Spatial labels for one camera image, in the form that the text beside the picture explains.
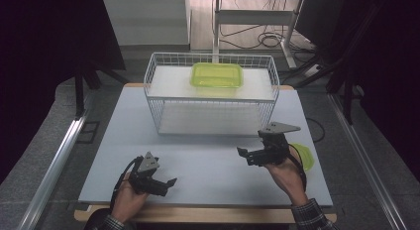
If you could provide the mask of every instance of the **wrist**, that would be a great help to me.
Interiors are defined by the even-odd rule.
[[[122,224],[125,224],[128,221],[127,217],[122,216],[121,214],[114,213],[114,212],[111,213],[111,217]]]
[[[293,206],[303,206],[309,202],[308,196],[303,191],[294,191],[288,194]]]

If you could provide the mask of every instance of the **metal frame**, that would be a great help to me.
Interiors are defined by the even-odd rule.
[[[38,220],[41,217],[41,214],[46,207],[46,204],[53,192],[55,184],[61,174],[62,169],[67,162],[68,156],[71,153],[71,150],[74,146],[74,143],[77,140],[77,136],[80,133],[81,128],[86,120],[86,117],[89,113],[89,107],[93,101],[93,95],[89,93],[85,99],[86,109],[81,114],[80,117],[73,120],[70,127],[67,130],[67,133],[64,136],[64,139],[59,146],[55,157],[50,164],[49,169],[47,170],[46,175],[44,175],[43,181],[37,189],[34,197],[32,198],[21,222],[19,223],[17,229],[34,229],[37,226]]]
[[[382,182],[379,174],[374,168],[373,163],[368,156],[368,152],[365,150],[364,145],[359,139],[358,133],[354,127],[350,125],[346,120],[345,115],[340,111],[343,107],[341,105],[339,96],[328,94],[328,98],[334,110],[336,111],[337,117],[340,120],[340,123],[342,124],[350,143],[352,144],[353,150],[358,157],[359,163],[365,171],[367,180],[369,181],[370,186],[377,197],[377,200],[382,206],[383,212],[385,213],[392,229],[407,229],[401,214],[399,213],[398,207],[396,206],[392,196],[390,195],[385,184]]]
[[[284,39],[280,41],[281,49],[287,60],[289,68],[297,68],[293,55],[290,52],[290,39],[297,22],[302,1],[299,0],[293,11],[249,11],[249,10],[220,10],[220,2],[216,0],[214,11],[214,37],[213,54],[218,54],[219,49],[219,28],[221,24],[231,25],[282,25],[288,30]]]

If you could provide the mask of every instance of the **black curtain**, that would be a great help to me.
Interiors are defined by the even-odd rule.
[[[92,60],[125,67],[103,0],[0,0],[0,23],[3,181],[45,120],[61,82]]]
[[[420,179],[420,4],[386,0],[356,52],[362,106]]]

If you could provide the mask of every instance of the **yellow plastic container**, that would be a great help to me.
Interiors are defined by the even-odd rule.
[[[242,68],[234,63],[198,62],[192,67],[190,83],[195,87],[239,88]]]

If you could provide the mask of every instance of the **sleeve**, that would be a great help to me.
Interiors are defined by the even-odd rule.
[[[124,228],[124,224],[119,222],[117,219],[113,218],[111,215],[108,215],[102,226],[99,228],[94,228],[92,230],[122,230]]]
[[[333,222],[328,220],[314,198],[303,206],[292,207],[294,220],[299,230],[337,230]]]

